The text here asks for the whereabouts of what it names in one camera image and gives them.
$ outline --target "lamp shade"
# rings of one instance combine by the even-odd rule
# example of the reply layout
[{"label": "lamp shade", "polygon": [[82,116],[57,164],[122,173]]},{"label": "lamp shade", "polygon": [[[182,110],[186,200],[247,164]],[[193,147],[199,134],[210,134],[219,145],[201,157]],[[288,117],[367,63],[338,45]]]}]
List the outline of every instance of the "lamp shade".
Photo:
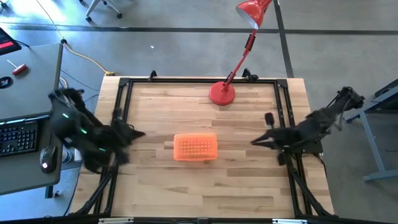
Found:
[{"label": "lamp shade", "polygon": [[236,6],[238,14],[249,23],[253,29],[259,29],[264,18],[264,11],[272,0],[250,0]]}]

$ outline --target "yellow cable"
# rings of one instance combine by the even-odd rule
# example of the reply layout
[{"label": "yellow cable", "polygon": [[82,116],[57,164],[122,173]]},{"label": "yellow cable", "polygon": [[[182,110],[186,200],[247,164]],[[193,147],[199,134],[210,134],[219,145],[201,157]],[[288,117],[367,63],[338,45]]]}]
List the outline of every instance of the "yellow cable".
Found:
[{"label": "yellow cable", "polygon": [[63,79],[62,77],[60,77],[60,80],[62,80],[65,83],[65,88],[68,88],[68,83],[65,79]]},{"label": "yellow cable", "polygon": [[[44,12],[47,14],[47,16],[49,17],[49,19],[51,20],[52,24],[54,25],[54,27],[55,27],[55,29],[57,30],[58,34],[60,35],[61,39],[64,39],[63,36],[62,36],[62,34],[61,34],[61,32],[58,30],[58,27],[55,25],[54,21],[51,19],[50,15],[47,13],[47,11],[44,9],[44,7],[39,3],[39,0],[36,0],[36,1],[37,1],[37,3],[40,5],[40,7],[44,10]],[[114,72],[110,72],[110,71],[105,70],[98,62],[94,61],[93,59],[91,59],[91,58],[89,58],[89,57],[87,57],[87,56],[84,56],[84,55],[82,55],[82,54],[79,54],[79,53],[74,52],[71,48],[69,48],[68,44],[65,43],[65,44],[63,44],[63,45],[64,45],[71,53],[73,53],[73,54],[75,54],[75,55],[77,55],[77,56],[83,57],[83,58],[85,58],[85,59],[87,59],[87,60],[90,60],[90,61],[92,61],[93,63],[95,63],[100,69],[102,69],[102,71],[104,71],[104,73],[105,73],[104,75],[105,75],[105,76],[114,75]]]}]

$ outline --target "keyboard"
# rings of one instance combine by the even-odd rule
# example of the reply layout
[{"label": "keyboard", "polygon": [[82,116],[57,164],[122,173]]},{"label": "keyboard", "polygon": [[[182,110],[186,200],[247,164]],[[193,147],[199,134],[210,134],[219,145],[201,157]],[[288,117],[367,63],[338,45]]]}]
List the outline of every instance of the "keyboard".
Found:
[{"label": "keyboard", "polygon": [[36,151],[37,122],[0,126],[0,157]]}]

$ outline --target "desk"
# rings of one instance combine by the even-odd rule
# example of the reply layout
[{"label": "desk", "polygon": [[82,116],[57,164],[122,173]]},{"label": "desk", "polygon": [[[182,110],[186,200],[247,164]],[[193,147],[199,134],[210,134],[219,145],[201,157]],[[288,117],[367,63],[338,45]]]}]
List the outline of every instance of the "desk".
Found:
[{"label": "desk", "polygon": [[[120,77],[104,77],[95,115],[109,123]],[[310,112],[303,79],[287,79],[296,123]],[[234,84],[229,106],[208,98],[210,83],[135,83],[127,122],[147,135],[129,148],[131,162],[120,167],[112,216],[293,217],[285,166],[276,151],[252,146],[267,129],[264,113],[276,114],[269,84]],[[219,155],[208,162],[173,160],[174,134],[217,133]],[[307,184],[333,213],[321,162],[303,158]],[[72,209],[83,206],[100,176],[82,169]],[[301,208],[302,194],[298,190]],[[103,207],[107,193],[104,193]]]}]

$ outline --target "lamp base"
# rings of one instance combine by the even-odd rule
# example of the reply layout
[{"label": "lamp base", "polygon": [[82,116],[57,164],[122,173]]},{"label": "lamp base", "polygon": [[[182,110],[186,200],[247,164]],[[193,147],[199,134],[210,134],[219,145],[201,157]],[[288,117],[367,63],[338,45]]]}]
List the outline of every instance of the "lamp base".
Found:
[{"label": "lamp base", "polygon": [[228,90],[222,91],[224,88],[224,82],[218,82],[211,86],[209,97],[213,103],[225,106],[235,99],[235,89],[232,85],[229,85]]}]

